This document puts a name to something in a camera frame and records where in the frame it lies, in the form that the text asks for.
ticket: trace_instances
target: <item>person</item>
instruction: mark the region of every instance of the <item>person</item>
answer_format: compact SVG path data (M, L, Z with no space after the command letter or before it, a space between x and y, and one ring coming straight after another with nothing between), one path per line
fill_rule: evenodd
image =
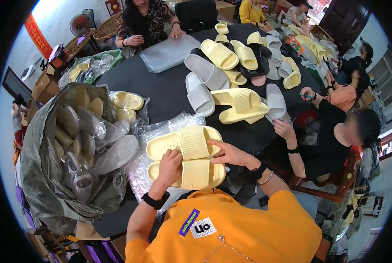
M325 79L330 85L324 98L344 112L352 108L370 85L370 77L362 69L356 69L352 72L352 81L347 85L336 82L330 71L327 72Z
M288 25L299 26L303 30L308 30L307 20L305 18L305 12L313 7L307 2L307 0L301 1L298 6L293 6L288 9L285 18L282 20L283 23Z
M168 37L164 23L170 23L172 31ZM161 0L126 0L123 13L118 19L115 45L130 46L133 54L155 45L167 38L185 34L174 12Z
M298 132L298 137L286 120L274 119L279 137L261 154L282 176L296 175L315 181L318 176L340 169L351 146L361 145L365 149L377 142L380 120L373 110L366 108L347 116L310 87L301 89L300 95L313 103L320 118L309 123L303 133Z
M322 233L285 182L257 158L231 144L216 140L207 144L222 149L211 160L213 164L228 163L259 170L261 178L257 181L270 198L268 210L243 207L216 188L196 191L170 206L150 244L148 236L156 217L155 207L162 206L160 200L168 196L167 188L181 178L183 156L178 150L167 150L159 165L159 176L145 194L150 199L144 196L129 219L126 263L309 263Z
M263 15L262 4L265 0L245 0L240 5L241 24L251 23L260 27L265 32L272 31L272 26L267 22Z
M349 77L354 70L365 70L372 63L371 59L374 56L374 50L369 43L362 39L362 37L360 37L360 39L362 44L360 47L359 56L353 57L350 60L339 60L337 58L332 58L332 61L337 63L339 66L339 72L335 77L336 81L339 84L348 84L350 82Z
M14 139L16 140L16 143L20 146L20 150L22 150L23 137L25 135L25 131L27 127L22 125L21 112L24 112L25 114L28 113L28 109L22 106L22 104L25 104L22 95L21 94L16 95L13 101L12 110L10 111L10 115L12 117L12 125L14 129Z

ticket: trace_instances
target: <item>chain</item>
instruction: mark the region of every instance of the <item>chain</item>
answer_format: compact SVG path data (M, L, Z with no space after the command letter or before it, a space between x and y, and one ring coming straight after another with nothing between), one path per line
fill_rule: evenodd
M251 262L256 263L254 260L251 260L251 259L250 259L249 257L247 257L246 255L244 255L244 254L238 252L235 248L230 247L230 245L228 245L227 243L225 243L225 238L224 238L223 235L219 235L219 236L218 236L218 239L219 239L220 242L222 242L222 245L220 245L217 249L215 249L215 250L212 252L212 254L209 255L209 256L205 259L204 263L206 263L206 262L209 260L209 258L210 258L212 255L214 255L215 252L218 251L221 247L228 247L228 248L230 248L231 250L234 250L235 252L237 252L237 253L238 253L239 255L241 255L242 257L245 257L246 259L250 260Z

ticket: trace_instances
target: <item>red banner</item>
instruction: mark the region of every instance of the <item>red banner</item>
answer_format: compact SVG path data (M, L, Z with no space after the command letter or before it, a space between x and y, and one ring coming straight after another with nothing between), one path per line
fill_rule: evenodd
M48 60L53 49L42 35L40 29L37 26L37 23L35 22L34 17L32 16L32 13L29 14L28 18L24 23L24 26L26 28L26 31L28 31L28 34L31 37L32 41L40 50L41 54L43 54L45 59Z

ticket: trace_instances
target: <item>logo patch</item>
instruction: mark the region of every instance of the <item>logo patch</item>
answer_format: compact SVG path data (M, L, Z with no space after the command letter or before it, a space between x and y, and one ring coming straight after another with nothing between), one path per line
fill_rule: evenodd
M196 218L198 217L199 213L200 213L199 210L193 209L192 213L190 213L187 220L181 226L180 231L178 231L178 234L180 234L182 236L186 236L187 232L192 227L192 225L195 222Z
M191 228L194 238L204 237L216 232L216 228L208 218L194 222Z

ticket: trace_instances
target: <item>watch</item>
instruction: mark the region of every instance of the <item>watch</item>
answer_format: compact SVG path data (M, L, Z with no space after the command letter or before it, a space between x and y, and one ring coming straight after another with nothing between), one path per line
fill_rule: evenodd
M164 195L162 196L161 200L154 200L152 199L149 194L144 194L141 199L145 201L148 205L153 207L155 210L161 209L161 207L165 204L167 201L168 197L170 196L169 192L165 192Z

